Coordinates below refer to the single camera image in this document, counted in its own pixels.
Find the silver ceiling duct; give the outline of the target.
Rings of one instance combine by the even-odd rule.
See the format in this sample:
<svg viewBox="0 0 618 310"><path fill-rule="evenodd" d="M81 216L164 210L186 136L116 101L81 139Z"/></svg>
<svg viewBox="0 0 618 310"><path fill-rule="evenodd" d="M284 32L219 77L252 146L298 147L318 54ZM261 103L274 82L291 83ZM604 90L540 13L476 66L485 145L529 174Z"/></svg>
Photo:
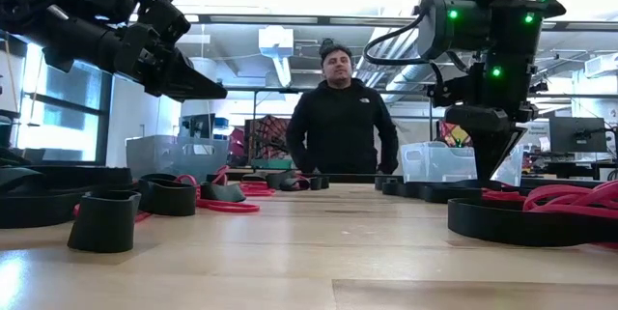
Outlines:
<svg viewBox="0 0 618 310"><path fill-rule="evenodd" d="M417 30L410 30L402 35L377 44L370 50L375 57L384 59L415 58ZM379 91L410 91L418 87L417 80L432 75L428 65L419 66L377 66L362 57L365 44L351 48L353 57L353 76L360 79L365 86Z"/></svg>

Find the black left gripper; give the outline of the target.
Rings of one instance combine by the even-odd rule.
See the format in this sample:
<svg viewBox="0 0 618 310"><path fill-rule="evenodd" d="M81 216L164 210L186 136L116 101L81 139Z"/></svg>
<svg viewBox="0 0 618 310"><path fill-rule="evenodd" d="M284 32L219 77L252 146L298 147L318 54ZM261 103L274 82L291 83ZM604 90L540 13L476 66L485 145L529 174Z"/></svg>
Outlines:
<svg viewBox="0 0 618 310"><path fill-rule="evenodd" d="M192 62L150 24L134 23L114 31L120 41L114 58L117 73L144 86L153 96L179 102L224 99L227 90L194 69Z"/></svg>

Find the clear plastic basket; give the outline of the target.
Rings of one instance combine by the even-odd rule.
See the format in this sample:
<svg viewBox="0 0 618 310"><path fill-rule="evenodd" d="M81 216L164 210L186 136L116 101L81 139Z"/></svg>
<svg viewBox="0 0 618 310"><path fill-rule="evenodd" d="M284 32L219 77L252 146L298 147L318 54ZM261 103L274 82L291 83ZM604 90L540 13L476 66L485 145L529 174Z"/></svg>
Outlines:
<svg viewBox="0 0 618 310"><path fill-rule="evenodd" d="M476 180L474 150L450 148L441 142L406 144L400 147L405 182L457 182ZM492 175L493 181L519 186L523 146L516 146Z"/></svg>

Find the background desk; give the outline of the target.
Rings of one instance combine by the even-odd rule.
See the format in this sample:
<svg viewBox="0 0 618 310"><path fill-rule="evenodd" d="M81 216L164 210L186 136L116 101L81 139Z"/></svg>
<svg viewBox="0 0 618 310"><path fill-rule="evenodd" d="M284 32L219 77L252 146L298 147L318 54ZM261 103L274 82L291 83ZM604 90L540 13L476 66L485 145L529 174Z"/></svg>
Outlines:
<svg viewBox="0 0 618 310"><path fill-rule="evenodd" d="M552 175L557 179L607 181L616 170L613 159L575 160L574 154L524 154L522 163L525 175Z"/></svg>

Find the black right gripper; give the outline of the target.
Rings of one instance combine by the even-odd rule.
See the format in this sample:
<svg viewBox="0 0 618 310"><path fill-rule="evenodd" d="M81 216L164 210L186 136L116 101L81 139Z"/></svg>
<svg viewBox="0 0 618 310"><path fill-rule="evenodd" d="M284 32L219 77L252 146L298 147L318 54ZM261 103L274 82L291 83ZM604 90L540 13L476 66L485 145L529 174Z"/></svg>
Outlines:
<svg viewBox="0 0 618 310"><path fill-rule="evenodd" d="M527 109L504 110L497 107L478 105L453 105L445 110L444 119L449 124L457 125L471 134L473 143L477 179L488 181L519 181L523 162L523 145L521 138L525 128L517 128L507 139L506 151L500 157L496 168L496 132L507 132L516 127L516 123L527 121Z"/></svg>

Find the grey translucent plastic basket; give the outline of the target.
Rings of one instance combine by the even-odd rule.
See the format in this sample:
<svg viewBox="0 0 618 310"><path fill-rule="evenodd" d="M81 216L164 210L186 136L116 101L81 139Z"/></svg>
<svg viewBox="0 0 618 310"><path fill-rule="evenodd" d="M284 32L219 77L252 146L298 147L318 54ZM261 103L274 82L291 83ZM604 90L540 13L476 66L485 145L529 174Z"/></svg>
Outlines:
<svg viewBox="0 0 618 310"><path fill-rule="evenodd" d="M227 164L226 140L153 135L126 140L126 165L134 177L191 175L202 182Z"/></svg>

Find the red patterned cloth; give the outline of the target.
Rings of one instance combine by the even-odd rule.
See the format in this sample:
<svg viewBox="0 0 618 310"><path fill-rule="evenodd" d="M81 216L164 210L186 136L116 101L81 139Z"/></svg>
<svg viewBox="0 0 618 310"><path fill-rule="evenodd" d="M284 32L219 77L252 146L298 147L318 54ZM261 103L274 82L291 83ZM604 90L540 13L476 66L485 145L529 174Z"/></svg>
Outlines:
<svg viewBox="0 0 618 310"><path fill-rule="evenodd" d="M244 124L244 153L250 159L284 158L289 154L286 131L290 120L266 115L246 120Z"/></svg>

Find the black pipe rail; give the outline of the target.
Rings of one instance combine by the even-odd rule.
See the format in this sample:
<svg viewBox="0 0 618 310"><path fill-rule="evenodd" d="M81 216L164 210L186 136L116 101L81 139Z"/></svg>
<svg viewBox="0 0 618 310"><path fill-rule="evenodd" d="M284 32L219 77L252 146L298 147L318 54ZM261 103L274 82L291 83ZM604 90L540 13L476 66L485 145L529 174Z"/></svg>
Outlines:
<svg viewBox="0 0 618 310"><path fill-rule="evenodd" d="M309 89L278 89L278 88L241 88L228 89L225 101L232 101L239 111L232 107L224 107L221 115L246 115L255 119L258 114L272 114L289 116L292 114L297 101ZM383 97L391 117L395 120L427 120L426 125L433 124L444 115L444 107L434 107L430 99L422 96L421 92L401 91L397 94L386 94ZM579 105L594 100L609 100L618 102L618 95L610 94L532 94L528 100L539 108L539 117L554 110L566 109L572 104Z"/></svg>

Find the large window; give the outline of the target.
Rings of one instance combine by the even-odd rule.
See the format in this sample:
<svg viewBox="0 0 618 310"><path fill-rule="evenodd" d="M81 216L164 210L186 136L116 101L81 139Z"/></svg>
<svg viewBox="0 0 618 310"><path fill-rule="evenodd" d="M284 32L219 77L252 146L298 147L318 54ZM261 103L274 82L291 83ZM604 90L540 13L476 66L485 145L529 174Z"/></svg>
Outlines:
<svg viewBox="0 0 618 310"><path fill-rule="evenodd" d="M42 150L47 163L102 165L106 160L112 75L76 61L69 72L27 47L16 146Z"/></svg>

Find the colourful patterned quilt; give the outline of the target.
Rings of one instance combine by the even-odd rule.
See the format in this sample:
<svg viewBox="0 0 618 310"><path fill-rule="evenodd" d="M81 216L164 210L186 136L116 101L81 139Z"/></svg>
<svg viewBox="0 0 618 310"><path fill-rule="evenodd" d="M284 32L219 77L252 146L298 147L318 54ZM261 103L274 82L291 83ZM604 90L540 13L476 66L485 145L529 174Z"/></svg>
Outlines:
<svg viewBox="0 0 618 310"><path fill-rule="evenodd" d="M438 140L451 148L471 147L470 136L458 125L449 124L443 121L438 122Z"/></svg>

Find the person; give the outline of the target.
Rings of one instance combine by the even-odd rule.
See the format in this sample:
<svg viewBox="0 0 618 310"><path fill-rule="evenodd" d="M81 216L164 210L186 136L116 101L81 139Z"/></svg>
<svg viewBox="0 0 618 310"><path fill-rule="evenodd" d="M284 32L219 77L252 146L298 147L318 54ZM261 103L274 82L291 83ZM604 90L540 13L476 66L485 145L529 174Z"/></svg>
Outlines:
<svg viewBox="0 0 618 310"><path fill-rule="evenodd" d="M399 166L397 129L381 95L352 76L350 50L320 48L323 81L301 95L286 129L296 168L305 174L391 174Z"/></svg>

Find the white wall unit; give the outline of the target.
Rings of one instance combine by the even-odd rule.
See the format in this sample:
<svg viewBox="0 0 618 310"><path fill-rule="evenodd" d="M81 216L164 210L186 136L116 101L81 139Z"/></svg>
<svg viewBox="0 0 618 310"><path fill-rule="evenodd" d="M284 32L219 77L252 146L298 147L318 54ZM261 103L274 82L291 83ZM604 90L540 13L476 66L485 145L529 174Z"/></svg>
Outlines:
<svg viewBox="0 0 618 310"><path fill-rule="evenodd" d="M584 63L583 74L597 78L618 72L618 52L594 57Z"/></svg>

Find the black background monitor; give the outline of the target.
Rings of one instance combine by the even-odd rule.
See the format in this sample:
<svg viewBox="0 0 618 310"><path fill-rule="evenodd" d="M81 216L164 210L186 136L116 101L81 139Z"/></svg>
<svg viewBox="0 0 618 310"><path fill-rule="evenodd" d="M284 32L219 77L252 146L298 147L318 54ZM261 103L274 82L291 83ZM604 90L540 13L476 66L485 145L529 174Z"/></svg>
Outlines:
<svg viewBox="0 0 618 310"><path fill-rule="evenodd" d="M605 153L607 141L604 119L550 118L549 142L554 153Z"/></svg>

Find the white hanging cloth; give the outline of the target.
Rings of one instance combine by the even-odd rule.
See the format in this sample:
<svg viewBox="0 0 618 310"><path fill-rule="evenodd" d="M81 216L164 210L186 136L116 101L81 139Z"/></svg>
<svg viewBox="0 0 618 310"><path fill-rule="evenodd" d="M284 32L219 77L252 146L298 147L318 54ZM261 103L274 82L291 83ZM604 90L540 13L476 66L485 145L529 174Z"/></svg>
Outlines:
<svg viewBox="0 0 618 310"><path fill-rule="evenodd" d="M395 120L401 145L431 141L432 124L428 120Z"/></svg>

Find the grey overhead beam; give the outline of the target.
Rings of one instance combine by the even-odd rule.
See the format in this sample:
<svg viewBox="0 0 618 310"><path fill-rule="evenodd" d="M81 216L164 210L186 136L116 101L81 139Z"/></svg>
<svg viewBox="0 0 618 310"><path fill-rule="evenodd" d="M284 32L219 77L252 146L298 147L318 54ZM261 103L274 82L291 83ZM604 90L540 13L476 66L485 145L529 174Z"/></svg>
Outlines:
<svg viewBox="0 0 618 310"><path fill-rule="evenodd" d="M403 27L414 17L365 15L279 15L279 14L187 14L186 19L199 24L315 25L354 27ZM618 21L545 20L543 29L550 32L618 32Z"/></svg>

